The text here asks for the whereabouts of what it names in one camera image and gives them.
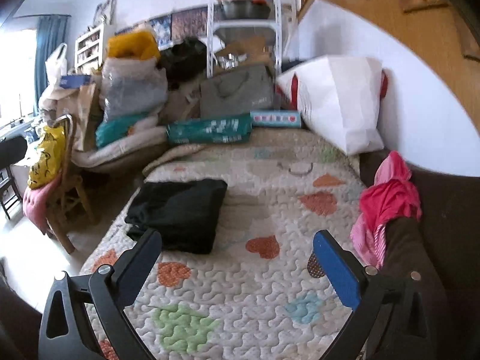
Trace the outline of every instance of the chair backrest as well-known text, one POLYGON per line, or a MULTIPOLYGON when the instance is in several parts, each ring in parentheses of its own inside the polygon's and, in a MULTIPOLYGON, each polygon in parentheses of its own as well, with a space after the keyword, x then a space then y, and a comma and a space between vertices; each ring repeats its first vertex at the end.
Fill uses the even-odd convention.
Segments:
POLYGON ((27 152, 27 141, 21 135, 0 140, 0 170, 19 162, 27 152))
POLYGON ((63 126, 63 129, 65 131, 65 155, 63 156, 61 176, 61 181, 62 183, 64 183, 68 178, 68 168, 70 165, 71 150, 74 145, 76 131, 75 118, 70 114, 62 115, 55 120, 49 121, 48 125, 53 128, 63 126))

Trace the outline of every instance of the paper bag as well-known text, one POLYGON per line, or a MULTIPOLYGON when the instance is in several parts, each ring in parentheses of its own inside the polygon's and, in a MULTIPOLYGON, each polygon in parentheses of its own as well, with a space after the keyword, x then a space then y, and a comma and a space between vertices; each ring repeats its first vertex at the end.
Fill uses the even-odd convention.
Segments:
POLYGON ((381 62, 352 56, 311 59, 277 78, 308 128, 347 155, 383 149, 377 131, 381 83, 381 62))
POLYGON ((96 148, 95 130, 102 121, 95 84, 83 85, 75 95, 57 101, 57 117, 71 114, 76 121, 73 149, 88 152, 96 148))

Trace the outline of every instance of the white plastic bag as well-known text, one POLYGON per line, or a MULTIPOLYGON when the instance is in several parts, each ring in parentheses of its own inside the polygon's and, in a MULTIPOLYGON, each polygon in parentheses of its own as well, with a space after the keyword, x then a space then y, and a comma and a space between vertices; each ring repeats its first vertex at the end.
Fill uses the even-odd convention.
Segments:
POLYGON ((61 43, 45 61, 46 78, 49 85, 57 85, 67 74, 67 44, 61 43))
POLYGON ((352 56, 315 58, 277 78, 285 95, 297 99, 308 128, 347 155, 383 149, 377 130, 381 81, 381 62, 352 56))

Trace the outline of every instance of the blanket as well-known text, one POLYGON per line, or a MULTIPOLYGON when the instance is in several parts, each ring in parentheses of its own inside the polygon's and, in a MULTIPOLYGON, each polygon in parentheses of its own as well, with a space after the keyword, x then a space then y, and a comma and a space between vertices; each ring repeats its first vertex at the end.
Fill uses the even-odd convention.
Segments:
MULTIPOLYGON (((311 132, 287 129, 255 128, 246 144, 197 150, 147 181, 227 182, 213 250, 163 251, 125 314, 157 359, 317 360, 351 313, 312 252, 315 233, 327 229, 355 254, 349 234, 364 186, 349 158, 311 132)), ((134 246, 128 206, 81 274, 134 246)), ((95 308, 87 309, 108 346, 95 308)))

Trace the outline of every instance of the yellow plastic bag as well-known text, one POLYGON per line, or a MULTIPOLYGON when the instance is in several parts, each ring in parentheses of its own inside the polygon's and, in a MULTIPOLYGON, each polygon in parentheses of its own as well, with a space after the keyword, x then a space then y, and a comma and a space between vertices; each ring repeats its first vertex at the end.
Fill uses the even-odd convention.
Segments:
POLYGON ((109 39, 108 57, 132 58, 145 61, 155 57, 158 61, 160 52, 157 41, 148 31, 128 32, 109 39))
POLYGON ((37 162, 28 171, 28 186, 34 190, 52 181, 62 168, 65 155, 65 132, 63 127, 45 126, 37 147, 37 162))

